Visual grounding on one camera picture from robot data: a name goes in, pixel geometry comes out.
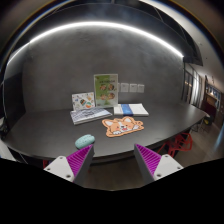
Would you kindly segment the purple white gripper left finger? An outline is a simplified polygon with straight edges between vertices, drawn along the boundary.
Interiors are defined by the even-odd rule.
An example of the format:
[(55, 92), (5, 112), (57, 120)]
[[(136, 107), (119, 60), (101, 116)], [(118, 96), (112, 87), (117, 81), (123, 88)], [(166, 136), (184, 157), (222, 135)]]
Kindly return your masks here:
[(88, 145), (67, 157), (57, 157), (45, 168), (45, 171), (81, 186), (93, 156), (94, 147)]

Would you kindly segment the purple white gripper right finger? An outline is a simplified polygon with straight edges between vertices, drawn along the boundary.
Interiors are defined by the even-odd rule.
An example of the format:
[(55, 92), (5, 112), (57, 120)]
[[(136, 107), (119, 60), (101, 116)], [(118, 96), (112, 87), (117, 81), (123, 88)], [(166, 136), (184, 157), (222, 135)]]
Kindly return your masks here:
[(134, 145), (134, 155), (145, 184), (164, 178), (183, 168), (169, 154), (160, 155), (139, 144)]

